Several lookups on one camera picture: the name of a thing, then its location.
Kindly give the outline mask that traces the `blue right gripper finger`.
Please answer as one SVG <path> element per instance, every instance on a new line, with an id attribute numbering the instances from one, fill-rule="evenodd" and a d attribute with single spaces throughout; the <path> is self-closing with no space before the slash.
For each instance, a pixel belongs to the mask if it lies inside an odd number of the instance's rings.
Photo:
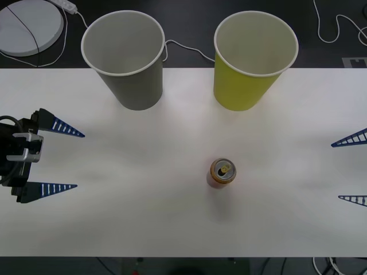
<path id="1" fill-rule="evenodd" d="M 339 199 L 343 201 L 347 201 L 350 203 L 354 203 L 360 206 L 367 206 L 367 196 L 366 195 L 339 195 Z"/>
<path id="2" fill-rule="evenodd" d="M 364 145 L 367 143 L 366 131 L 367 131 L 366 128 L 360 130 L 352 135 L 337 140 L 336 142 L 332 143 L 331 146 L 333 148 L 337 148 L 337 147 Z"/>

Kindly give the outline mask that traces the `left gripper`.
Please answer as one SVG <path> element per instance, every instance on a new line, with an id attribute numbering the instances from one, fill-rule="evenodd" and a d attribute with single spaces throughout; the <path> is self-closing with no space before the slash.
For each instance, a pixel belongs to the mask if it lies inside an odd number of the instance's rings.
<path id="1" fill-rule="evenodd" d="M 55 132 L 75 137 L 83 133 L 62 121 L 46 109 L 35 111 L 31 118 L 17 120 L 2 116 L 1 121 L 1 185 L 11 188 L 11 195 L 18 203 L 30 203 L 51 195 L 76 188 L 76 184 L 30 182 L 32 163 L 39 161 L 38 130 Z"/>

